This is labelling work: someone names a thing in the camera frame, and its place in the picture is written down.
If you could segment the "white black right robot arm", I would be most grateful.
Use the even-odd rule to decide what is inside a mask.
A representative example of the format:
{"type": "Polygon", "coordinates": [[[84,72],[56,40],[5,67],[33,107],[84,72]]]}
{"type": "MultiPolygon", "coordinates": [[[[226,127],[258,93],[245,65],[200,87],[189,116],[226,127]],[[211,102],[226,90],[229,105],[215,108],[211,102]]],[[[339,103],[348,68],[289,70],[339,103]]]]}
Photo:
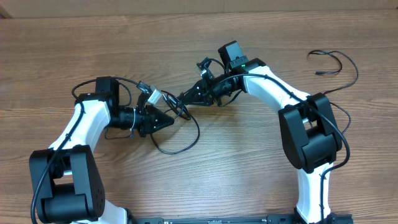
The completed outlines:
{"type": "Polygon", "coordinates": [[[330,172],[337,152],[347,142],[336,125],[328,98],[310,95],[290,86],[265,62],[249,60],[232,41],[218,50],[224,73],[214,77],[211,60],[197,64],[201,80],[178,99],[185,105],[222,105],[221,99],[243,91],[262,100],[279,117],[282,147],[297,169],[298,202],[294,214],[277,217],[278,223],[352,223],[351,215],[337,215],[328,204],[330,172]]]}

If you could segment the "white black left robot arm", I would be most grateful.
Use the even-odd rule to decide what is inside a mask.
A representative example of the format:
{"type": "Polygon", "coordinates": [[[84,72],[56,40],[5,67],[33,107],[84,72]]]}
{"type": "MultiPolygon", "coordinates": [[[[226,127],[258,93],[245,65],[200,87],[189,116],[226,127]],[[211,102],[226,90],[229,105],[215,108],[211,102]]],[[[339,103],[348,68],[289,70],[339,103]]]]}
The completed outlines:
{"type": "Polygon", "coordinates": [[[29,158],[34,195],[32,223],[135,223],[131,212],[105,196],[93,151],[106,128],[137,131],[141,137],[174,123],[154,105],[161,91],[144,82],[136,107],[120,105],[121,77],[99,77],[95,91],[75,95],[75,111],[60,137],[29,158]]]}

